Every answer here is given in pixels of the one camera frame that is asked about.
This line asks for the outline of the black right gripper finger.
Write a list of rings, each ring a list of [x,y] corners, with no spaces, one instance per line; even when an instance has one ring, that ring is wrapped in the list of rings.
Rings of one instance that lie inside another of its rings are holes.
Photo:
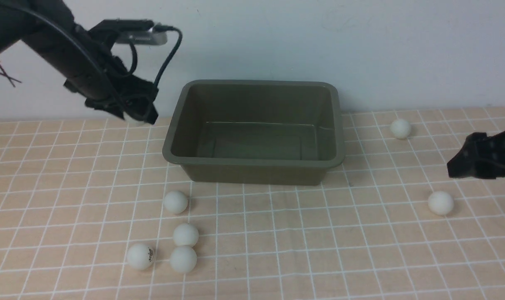
[[[449,178],[492,179],[493,168],[479,157],[476,144],[464,144],[458,154],[447,162]]]

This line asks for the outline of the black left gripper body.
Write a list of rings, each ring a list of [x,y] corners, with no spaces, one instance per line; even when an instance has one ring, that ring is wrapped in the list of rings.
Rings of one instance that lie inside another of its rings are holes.
[[[134,75],[137,67],[138,55],[133,54],[129,70],[125,68],[123,61],[118,56],[112,56],[111,59],[107,60],[104,68],[112,89],[116,92],[120,102],[129,110],[131,99],[137,97],[155,98],[158,93],[158,88],[154,83]],[[67,79],[64,87],[73,93],[83,95],[85,99],[114,101],[120,106],[109,88],[102,86],[101,83],[102,81],[98,76],[88,73],[74,77],[71,80]]]

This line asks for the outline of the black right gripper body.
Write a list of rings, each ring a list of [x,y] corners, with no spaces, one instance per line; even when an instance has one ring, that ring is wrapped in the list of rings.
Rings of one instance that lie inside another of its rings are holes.
[[[505,130],[491,136],[475,132],[465,143],[469,177],[505,178]]]

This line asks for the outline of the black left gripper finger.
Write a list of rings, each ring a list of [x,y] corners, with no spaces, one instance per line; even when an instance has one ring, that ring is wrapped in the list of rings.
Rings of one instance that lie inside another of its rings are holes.
[[[85,100],[85,106],[96,111],[103,111],[117,118],[124,119],[123,109],[114,101]]]
[[[148,125],[155,125],[159,117],[153,97],[135,97],[130,100],[130,117]]]

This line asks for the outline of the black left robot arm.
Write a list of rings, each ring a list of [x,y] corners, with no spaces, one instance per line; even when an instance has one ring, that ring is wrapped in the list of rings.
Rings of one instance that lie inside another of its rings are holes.
[[[87,30],[62,0],[0,0],[0,54],[24,42],[65,78],[85,106],[128,122],[153,125],[161,79],[134,75],[136,45],[163,45],[167,26],[151,20],[107,19]]]

